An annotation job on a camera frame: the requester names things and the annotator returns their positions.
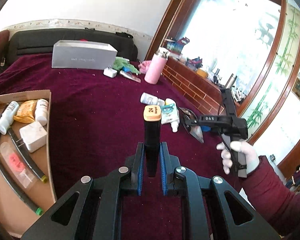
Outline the red sleeved right forearm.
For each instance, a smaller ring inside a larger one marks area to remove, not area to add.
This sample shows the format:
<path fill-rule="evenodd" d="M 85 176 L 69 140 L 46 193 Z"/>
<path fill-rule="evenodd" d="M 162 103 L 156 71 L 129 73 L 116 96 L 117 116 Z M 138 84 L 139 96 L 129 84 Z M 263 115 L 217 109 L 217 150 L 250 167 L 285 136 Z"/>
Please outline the red sleeved right forearm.
<path fill-rule="evenodd" d="M 255 210 L 285 239 L 300 239 L 300 194 L 291 192 L 265 156 L 241 185 Z"/>

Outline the right hand white glove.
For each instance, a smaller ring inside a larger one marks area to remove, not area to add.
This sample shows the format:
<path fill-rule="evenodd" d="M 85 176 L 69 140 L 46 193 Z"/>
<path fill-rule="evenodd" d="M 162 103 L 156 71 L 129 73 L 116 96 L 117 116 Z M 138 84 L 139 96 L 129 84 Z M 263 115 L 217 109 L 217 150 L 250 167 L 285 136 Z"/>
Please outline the right hand white glove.
<path fill-rule="evenodd" d="M 230 148 L 238 153 L 243 153 L 246 159 L 247 174 L 253 172 L 259 165 L 260 160 L 254 147 L 246 141 L 232 141 Z M 221 151 L 221 158 L 223 163 L 223 170 L 225 174 L 230 173 L 230 168 L 233 166 L 233 161 L 230 152 L 226 149 L 225 145 L 221 142 L 216 146 L 217 150 Z"/>

